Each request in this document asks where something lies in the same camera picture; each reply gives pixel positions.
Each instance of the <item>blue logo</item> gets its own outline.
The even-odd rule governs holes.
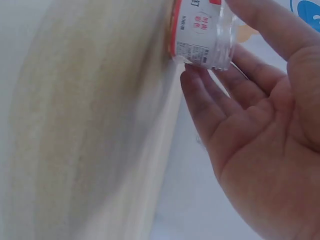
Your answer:
[[[320,0],[290,0],[291,11],[320,33]]]

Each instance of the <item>beige wall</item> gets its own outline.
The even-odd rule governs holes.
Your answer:
[[[16,63],[1,73],[1,239],[147,239],[181,98],[172,1],[51,3],[2,3],[34,15],[0,33],[16,41],[0,46]]]

